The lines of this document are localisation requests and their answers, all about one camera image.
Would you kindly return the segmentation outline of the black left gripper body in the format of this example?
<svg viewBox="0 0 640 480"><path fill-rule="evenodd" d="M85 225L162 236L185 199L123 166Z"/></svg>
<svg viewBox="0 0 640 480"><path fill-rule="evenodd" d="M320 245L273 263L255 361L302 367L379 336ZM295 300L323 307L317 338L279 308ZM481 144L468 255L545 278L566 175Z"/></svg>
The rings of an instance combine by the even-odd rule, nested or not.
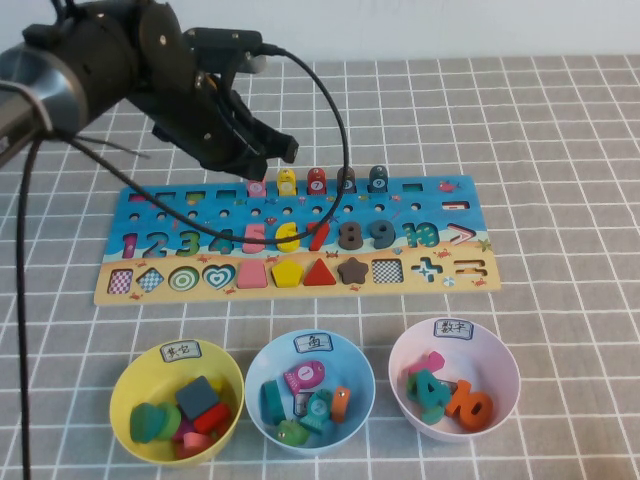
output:
<svg viewBox="0 0 640 480"><path fill-rule="evenodd" d="M220 148L246 144L221 113L218 99L214 85L202 72L195 74L186 90L149 84L128 96L154 122L158 138L174 144L204 169L221 172Z"/></svg>

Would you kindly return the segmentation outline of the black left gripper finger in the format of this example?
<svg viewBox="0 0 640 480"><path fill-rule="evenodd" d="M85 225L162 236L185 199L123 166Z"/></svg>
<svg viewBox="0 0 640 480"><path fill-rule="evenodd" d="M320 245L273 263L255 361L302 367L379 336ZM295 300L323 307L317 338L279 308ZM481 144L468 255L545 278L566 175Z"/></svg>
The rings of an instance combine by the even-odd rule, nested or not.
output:
<svg viewBox="0 0 640 480"><path fill-rule="evenodd" d="M246 145L227 145L220 148L219 170L250 181L262 181L267 161Z"/></svg>
<svg viewBox="0 0 640 480"><path fill-rule="evenodd" d="M243 118L239 122L244 128L242 136L247 144L246 158L264 161L280 158L285 163L294 162L299 144L293 136L284 134L255 117Z"/></svg>

